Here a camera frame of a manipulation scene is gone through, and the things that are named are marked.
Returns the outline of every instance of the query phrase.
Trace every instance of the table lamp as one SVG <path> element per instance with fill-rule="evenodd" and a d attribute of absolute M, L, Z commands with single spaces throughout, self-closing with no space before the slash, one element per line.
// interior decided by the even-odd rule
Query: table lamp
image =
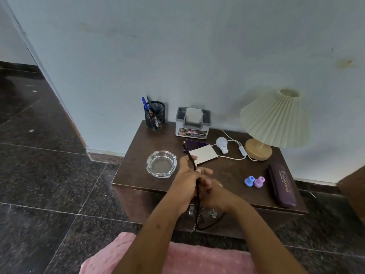
<path fill-rule="evenodd" d="M 252 139 L 244 148 L 255 160 L 267 160 L 271 146 L 301 147 L 309 141 L 308 113 L 303 94 L 291 88 L 270 91 L 241 109 L 242 127 Z"/>

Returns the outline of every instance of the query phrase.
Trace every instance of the pink fabric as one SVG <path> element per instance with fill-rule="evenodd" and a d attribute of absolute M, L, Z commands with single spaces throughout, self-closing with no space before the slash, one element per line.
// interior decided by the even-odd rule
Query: pink fabric
<path fill-rule="evenodd" d="M 80 274 L 110 274 L 135 237 L 132 233 L 120 233 L 112 243 L 81 265 Z M 170 242 L 162 273 L 257 274 L 248 252 L 173 242 Z"/>

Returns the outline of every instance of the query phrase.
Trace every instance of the white wall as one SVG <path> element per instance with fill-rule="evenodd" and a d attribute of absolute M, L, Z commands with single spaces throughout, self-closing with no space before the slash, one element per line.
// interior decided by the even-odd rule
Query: white wall
<path fill-rule="evenodd" d="M 7 1 L 91 149 L 125 153 L 147 93 L 171 121 L 205 105 L 241 130 L 245 104 L 289 86 L 313 127 L 283 150 L 292 174 L 337 182 L 365 163 L 365 0 Z"/>
<path fill-rule="evenodd" d="M 36 65 L 0 3 L 0 61 Z"/>

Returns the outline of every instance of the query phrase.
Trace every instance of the glass ashtray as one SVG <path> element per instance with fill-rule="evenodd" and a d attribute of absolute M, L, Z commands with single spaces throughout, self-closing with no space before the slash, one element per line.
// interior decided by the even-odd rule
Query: glass ashtray
<path fill-rule="evenodd" d="M 174 173 L 177 158 L 169 151 L 155 151 L 147 159 L 147 171 L 157 178 L 168 178 Z"/>

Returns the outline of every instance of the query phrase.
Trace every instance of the hand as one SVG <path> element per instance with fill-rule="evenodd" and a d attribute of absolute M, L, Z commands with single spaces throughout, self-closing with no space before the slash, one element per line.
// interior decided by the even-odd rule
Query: hand
<path fill-rule="evenodd" d="M 228 212 L 239 197 L 225 189 L 216 179 L 206 175 L 200 177 L 199 198 L 204 207 L 219 212 Z"/>
<path fill-rule="evenodd" d="M 189 157 L 184 156 L 180 159 L 179 171 L 171 184 L 166 198 L 170 198 L 172 202 L 177 203 L 180 214 L 183 214 L 189 207 L 191 199 L 195 196 L 196 180 L 201 175 L 212 175 L 213 170 L 205 167 L 198 167 L 196 171 L 189 168 Z"/>

